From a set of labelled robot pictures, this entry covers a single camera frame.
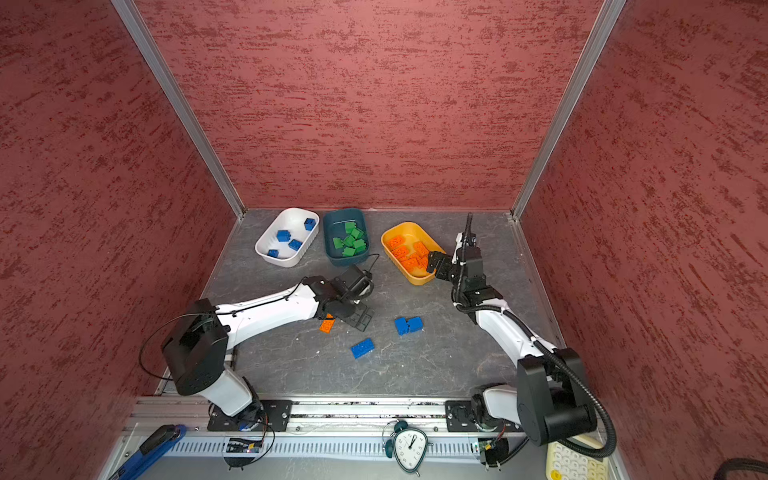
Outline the orange lego diagonal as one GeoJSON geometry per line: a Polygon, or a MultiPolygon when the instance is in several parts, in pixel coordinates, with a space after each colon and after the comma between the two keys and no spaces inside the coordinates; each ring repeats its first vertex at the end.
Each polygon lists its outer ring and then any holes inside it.
{"type": "Polygon", "coordinates": [[[327,315],[325,319],[321,321],[319,330],[329,334],[334,326],[335,319],[331,315],[327,315]]]}

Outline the large blue lego bottom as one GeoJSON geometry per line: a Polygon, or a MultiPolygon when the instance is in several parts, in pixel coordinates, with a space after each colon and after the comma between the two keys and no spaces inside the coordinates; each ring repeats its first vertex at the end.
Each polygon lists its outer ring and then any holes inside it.
{"type": "Polygon", "coordinates": [[[375,345],[370,338],[367,338],[350,348],[350,351],[355,359],[359,359],[375,349],[375,345]]]}

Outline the orange lego cluster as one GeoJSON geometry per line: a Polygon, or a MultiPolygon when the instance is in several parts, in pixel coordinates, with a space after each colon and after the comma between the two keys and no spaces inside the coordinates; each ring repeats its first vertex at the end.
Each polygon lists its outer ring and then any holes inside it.
{"type": "Polygon", "coordinates": [[[392,254],[398,260],[406,259],[410,255],[410,249],[406,245],[401,245],[397,249],[393,250],[392,254]]]}

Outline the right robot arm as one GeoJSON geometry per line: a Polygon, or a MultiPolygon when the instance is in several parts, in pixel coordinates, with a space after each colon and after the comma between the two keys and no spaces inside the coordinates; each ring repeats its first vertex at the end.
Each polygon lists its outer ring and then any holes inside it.
{"type": "Polygon", "coordinates": [[[457,235],[453,254],[429,254],[428,271],[451,284],[456,310],[489,334],[516,365],[515,386],[497,385],[480,393],[485,416],[514,423],[538,446],[559,443],[593,459],[615,452],[616,428],[589,387],[581,358],[537,334],[487,283],[469,226],[457,235]]]}

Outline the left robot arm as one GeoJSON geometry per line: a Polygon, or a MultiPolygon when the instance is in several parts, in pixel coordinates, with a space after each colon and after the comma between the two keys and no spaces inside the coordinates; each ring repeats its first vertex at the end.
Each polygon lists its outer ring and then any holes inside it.
{"type": "Polygon", "coordinates": [[[181,396],[200,396],[224,416],[261,419],[255,389],[227,364],[238,345],[279,327],[307,320],[343,320],[365,329],[372,314],[363,300],[374,291],[373,275],[352,265],[339,276],[302,278],[278,293],[234,304],[199,300],[181,315],[161,343],[170,381],[181,396]]]}

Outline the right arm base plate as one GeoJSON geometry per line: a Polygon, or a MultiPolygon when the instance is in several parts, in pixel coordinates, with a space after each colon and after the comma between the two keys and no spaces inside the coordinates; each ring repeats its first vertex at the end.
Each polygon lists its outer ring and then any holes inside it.
{"type": "Polygon", "coordinates": [[[444,404],[449,433],[522,433],[515,423],[488,416],[474,400],[448,400],[444,404]]]}

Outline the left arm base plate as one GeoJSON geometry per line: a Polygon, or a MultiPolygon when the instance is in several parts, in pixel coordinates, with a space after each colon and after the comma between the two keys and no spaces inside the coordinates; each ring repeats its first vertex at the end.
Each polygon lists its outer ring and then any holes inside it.
{"type": "Polygon", "coordinates": [[[227,416],[214,404],[209,407],[207,430],[210,432],[285,432],[294,403],[291,400],[260,400],[234,417],[227,416]]]}

